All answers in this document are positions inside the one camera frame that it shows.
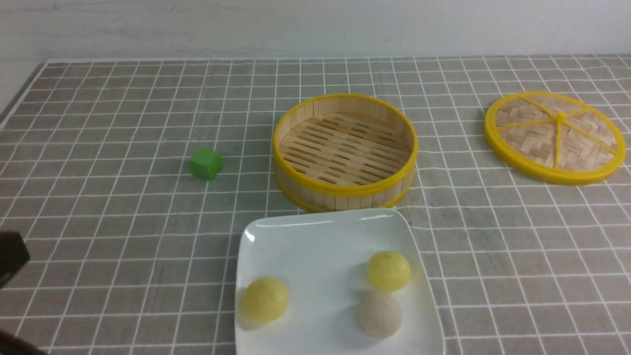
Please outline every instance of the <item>white plate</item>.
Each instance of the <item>white plate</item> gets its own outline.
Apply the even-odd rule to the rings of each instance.
[[[410,262],[412,280],[393,293],[403,324],[378,341],[357,325],[358,300],[372,286],[366,262],[394,250]],[[255,279],[281,279],[287,312],[252,330],[240,321],[239,297]],[[442,355],[445,344],[436,303],[405,218],[388,208],[273,217],[245,229],[237,264],[235,340],[238,355]]]

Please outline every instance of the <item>yellow plastic rim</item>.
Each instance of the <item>yellow plastic rim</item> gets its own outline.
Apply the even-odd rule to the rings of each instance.
[[[568,171],[555,169],[552,167],[547,167],[545,165],[541,165],[539,163],[533,162],[532,160],[526,158],[521,153],[514,150],[504,139],[500,136],[497,125],[495,123],[495,115],[497,111],[507,102],[520,99],[529,96],[546,96],[553,97],[560,100],[565,100],[574,105],[580,106],[585,111],[589,111],[593,113],[596,117],[600,118],[607,127],[611,130],[613,136],[616,140],[616,150],[613,153],[613,159],[611,159],[607,164],[599,169],[591,170],[591,171]],[[560,95],[557,93],[549,93],[549,92],[521,92],[516,93],[514,95],[508,95],[502,97],[498,101],[496,101],[488,110],[484,132],[487,137],[488,144],[491,146],[493,151],[497,155],[499,155],[502,159],[506,161],[509,165],[514,167],[515,169],[530,175],[536,179],[548,181],[550,183],[555,184],[563,184],[563,185],[584,185],[584,184],[592,184],[602,181],[609,176],[611,176],[622,164],[625,159],[625,141],[620,133],[620,130],[611,122],[604,114],[600,113],[593,107],[584,104],[581,101],[575,100],[572,97],[568,97],[565,95]],[[558,160],[558,148],[555,154],[555,161]]]
[[[278,141],[278,132],[280,130],[280,127],[283,125],[283,122],[286,119],[288,119],[289,116],[294,111],[298,110],[299,108],[307,104],[310,104],[311,102],[320,101],[323,99],[331,99],[335,97],[354,97],[356,99],[363,99],[363,100],[376,102],[394,111],[397,114],[397,116],[399,116],[399,118],[402,119],[403,122],[405,122],[407,128],[410,130],[410,133],[412,134],[413,144],[412,144],[412,151],[410,153],[410,157],[408,161],[398,172],[396,172],[392,176],[389,176],[381,181],[378,181],[372,184],[366,184],[366,185],[361,185],[361,186],[339,186],[339,185],[321,183],[319,181],[311,179],[299,173],[298,171],[296,171],[283,159],[283,156],[279,149],[280,142]],[[287,113],[284,114],[283,117],[281,117],[279,123],[276,125],[276,128],[274,129],[274,136],[272,137],[272,147],[274,151],[274,159],[276,163],[278,164],[278,166],[289,176],[290,179],[296,181],[298,184],[305,186],[306,188],[312,191],[316,191],[316,192],[324,193],[328,195],[365,196],[365,195],[372,195],[374,193],[378,193],[378,192],[381,192],[393,187],[399,181],[403,180],[405,176],[412,169],[414,169],[414,164],[416,163],[416,155],[418,154],[418,138],[416,136],[416,131],[414,130],[414,126],[412,126],[412,123],[410,122],[410,120],[407,117],[405,117],[399,110],[397,110],[391,104],[388,104],[387,102],[381,101],[379,99],[375,99],[374,97],[370,97],[370,96],[357,95],[354,93],[337,93],[333,95],[324,95],[324,96],[314,97],[313,99],[309,99],[309,100],[301,102],[300,104],[296,105],[293,109],[287,111]]]
[[[403,190],[403,192],[401,192],[401,194],[399,196],[395,197],[392,201],[383,204],[383,206],[381,206],[381,207],[392,208],[397,203],[399,203],[399,201],[401,201],[403,196],[405,196],[405,194],[410,189],[410,186],[412,185],[412,181],[414,181],[414,179],[410,180],[410,183],[408,183],[408,186],[405,188],[405,190]],[[298,206],[299,208],[302,208],[303,210],[305,210],[307,212],[315,213],[315,214],[316,213],[321,213],[321,212],[332,212],[330,210],[324,210],[322,208],[309,205],[308,203],[305,203],[301,199],[299,199],[296,196],[294,196],[293,193],[291,191],[289,191],[288,189],[286,189],[285,186],[283,186],[283,184],[278,180],[278,175],[276,176],[276,183],[278,184],[278,187],[280,188],[280,191],[283,194],[285,194],[287,199],[290,200],[294,205]]]

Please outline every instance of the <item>green block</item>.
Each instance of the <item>green block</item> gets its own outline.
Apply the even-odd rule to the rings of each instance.
[[[221,155],[210,148],[200,148],[189,159],[191,174],[211,181],[223,168]]]

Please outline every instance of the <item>black object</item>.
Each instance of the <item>black object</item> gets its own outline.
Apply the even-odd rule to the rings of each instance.
[[[31,260],[18,232],[0,232],[0,289]]]
[[[31,260],[27,246],[18,232],[0,232],[0,289]],[[47,355],[32,344],[0,329],[0,354]]]

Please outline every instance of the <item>dumpling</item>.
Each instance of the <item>dumpling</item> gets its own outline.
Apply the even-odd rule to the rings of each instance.
[[[359,303],[358,321],[364,333],[385,339],[401,328],[403,312],[399,302],[390,294],[372,291]]]

